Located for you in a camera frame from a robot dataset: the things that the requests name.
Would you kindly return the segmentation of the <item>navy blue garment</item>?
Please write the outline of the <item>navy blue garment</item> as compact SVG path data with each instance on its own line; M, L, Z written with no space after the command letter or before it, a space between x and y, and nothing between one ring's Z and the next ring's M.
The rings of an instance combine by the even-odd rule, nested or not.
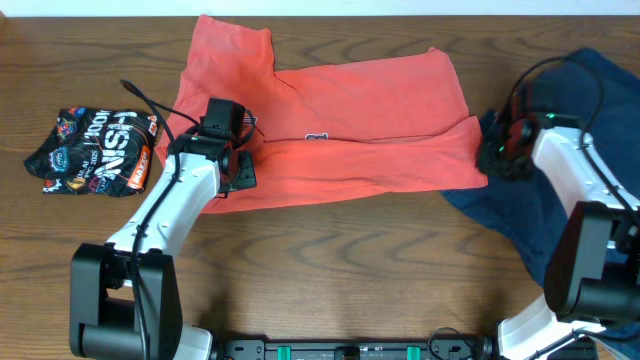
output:
M481 122L485 186L445 198L509 238L542 295L503 350L639 342L639 82L598 52L543 60Z

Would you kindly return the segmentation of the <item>orange printed t-shirt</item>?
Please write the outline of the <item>orange printed t-shirt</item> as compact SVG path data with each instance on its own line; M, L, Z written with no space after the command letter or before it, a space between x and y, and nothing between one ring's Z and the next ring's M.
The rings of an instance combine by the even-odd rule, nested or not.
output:
M395 192L481 188L478 119L447 54L278 71L272 34L201 16L182 72L173 134L211 98L252 113L257 184L209 214L315 205Z

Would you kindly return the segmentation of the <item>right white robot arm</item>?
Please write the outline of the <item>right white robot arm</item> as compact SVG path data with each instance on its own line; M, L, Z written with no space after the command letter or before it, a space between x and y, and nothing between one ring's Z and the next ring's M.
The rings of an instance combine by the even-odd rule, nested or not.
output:
M498 115L479 164L512 176L535 167L568 217L545 273L544 291L498 326L506 359L545 359L589 337L634 342L610 330L639 320L639 201L622 188L576 118L557 113Z

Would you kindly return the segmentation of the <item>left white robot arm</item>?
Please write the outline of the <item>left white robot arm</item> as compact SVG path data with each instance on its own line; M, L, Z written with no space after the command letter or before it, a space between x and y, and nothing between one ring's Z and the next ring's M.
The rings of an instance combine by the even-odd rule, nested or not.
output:
M256 186L252 155L182 136L132 218L71 260L71 352L91 359L212 359L213 335L183 321L175 259L204 207Z

